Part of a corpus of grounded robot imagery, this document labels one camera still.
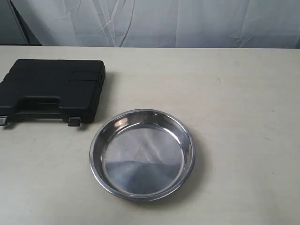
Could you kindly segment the black plastic tool case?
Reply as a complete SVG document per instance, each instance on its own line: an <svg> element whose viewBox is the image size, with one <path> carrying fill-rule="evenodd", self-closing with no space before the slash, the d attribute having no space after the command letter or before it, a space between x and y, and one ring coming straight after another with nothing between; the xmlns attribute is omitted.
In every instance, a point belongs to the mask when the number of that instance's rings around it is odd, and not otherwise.
<svg viewBox="0 0 300 225"><path fill-rule="evenodd" d="M0 124L29 119L90 124L104 80L101 60L18 59L0 83Z"/></svg>

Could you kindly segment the round stainless steel tray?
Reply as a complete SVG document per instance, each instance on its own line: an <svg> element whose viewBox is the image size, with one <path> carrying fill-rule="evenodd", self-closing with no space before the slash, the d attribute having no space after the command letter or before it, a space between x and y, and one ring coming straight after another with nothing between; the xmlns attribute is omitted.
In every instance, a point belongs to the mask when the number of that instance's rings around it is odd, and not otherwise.
<svg viewBox="0 0 300 225"><path fill-rule="evenodd" d="M109 119L95 134L91 172L107 192L121 199L151 202L179 189L196 158L195 142L174 116L134 109Z"/></svg>

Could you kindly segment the white backdrop curtain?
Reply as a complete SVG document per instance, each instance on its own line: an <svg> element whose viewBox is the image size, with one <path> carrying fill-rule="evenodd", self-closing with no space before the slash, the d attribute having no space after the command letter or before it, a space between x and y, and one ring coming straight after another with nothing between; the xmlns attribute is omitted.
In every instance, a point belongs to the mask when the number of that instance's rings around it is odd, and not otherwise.
<svg viewBox="0 0 300 225"><path fill-rule="evenodd" d="M3 0L2 45L299 48L297 0Z"/></svg>

